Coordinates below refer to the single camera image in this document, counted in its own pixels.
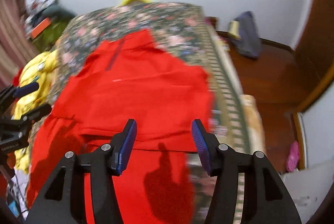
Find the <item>red zip jacket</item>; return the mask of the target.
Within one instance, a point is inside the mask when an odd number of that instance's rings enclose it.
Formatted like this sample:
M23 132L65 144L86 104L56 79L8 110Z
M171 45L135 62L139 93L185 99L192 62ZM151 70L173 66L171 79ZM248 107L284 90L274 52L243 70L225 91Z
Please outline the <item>red zip jacket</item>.
M134 119L130 161L114 180L123 220L190 223L194 194L186 159L196 150L192 121L207 126L211 116L207 80L201 67L159 49L147 30L101 42L37 132L28 205L66 152L93 152Z

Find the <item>pink slipper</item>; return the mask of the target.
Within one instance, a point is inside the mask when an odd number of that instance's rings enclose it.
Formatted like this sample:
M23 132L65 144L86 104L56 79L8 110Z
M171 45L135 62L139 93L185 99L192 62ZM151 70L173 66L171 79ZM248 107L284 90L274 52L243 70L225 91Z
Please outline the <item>pink slipper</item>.
M293 172L297 169L300 161L300 148L299 143L294 141L289 149L289 154L286 159L286 170L287 172Z

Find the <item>striped pink curtain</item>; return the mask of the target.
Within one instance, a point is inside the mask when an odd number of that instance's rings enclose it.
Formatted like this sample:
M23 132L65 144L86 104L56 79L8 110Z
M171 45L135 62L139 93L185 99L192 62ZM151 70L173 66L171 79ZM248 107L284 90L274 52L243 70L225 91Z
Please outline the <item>striped pink curtain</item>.
M1 0L1 86L6 87L30 60L38 54L27 39L24 19L25 0Z

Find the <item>orange flat box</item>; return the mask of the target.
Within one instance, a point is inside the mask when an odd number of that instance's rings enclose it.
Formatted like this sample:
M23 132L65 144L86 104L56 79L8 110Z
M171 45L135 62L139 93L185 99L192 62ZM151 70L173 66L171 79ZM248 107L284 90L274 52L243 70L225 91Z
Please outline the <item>orange flat box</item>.
M43 21L41 21L36 27L34 27L30 33L30 38L34 39L39 34L41 34L48 26L51 25L50 18L45 18Z

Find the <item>dark grey neck pillow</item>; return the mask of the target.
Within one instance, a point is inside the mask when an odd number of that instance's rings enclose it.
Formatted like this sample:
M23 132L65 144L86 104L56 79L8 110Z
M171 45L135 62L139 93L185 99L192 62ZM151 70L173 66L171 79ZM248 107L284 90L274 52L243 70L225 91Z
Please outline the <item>dark grey neck pillow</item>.
M42 11L44 18L57 18L60 20L71 20L76 17L76 14L63 8L58 4L52 4Z

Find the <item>brown wooden door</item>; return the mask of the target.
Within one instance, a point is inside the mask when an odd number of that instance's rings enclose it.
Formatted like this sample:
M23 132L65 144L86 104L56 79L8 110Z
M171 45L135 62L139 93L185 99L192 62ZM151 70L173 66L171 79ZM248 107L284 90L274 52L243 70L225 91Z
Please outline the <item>brown wooden door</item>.
M290 113L303 112L333 82L333 0L313 0L307 23L286 68Z

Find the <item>dark floral bedspread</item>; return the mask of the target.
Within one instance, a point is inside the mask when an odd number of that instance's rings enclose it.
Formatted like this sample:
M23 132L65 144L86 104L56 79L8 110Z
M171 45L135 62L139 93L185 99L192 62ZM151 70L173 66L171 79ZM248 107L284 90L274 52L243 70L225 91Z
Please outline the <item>dark floral bedspread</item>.
M228 45L204 19L199 6L185 3L148 3L99 9L74 18L54 46L58 66L51 72L47 101L54 104L69 78L83 67L88 55L104 39L150 29L158 46L189 65L211 73L215 93L210 125L220 141L249 152L246 98Z

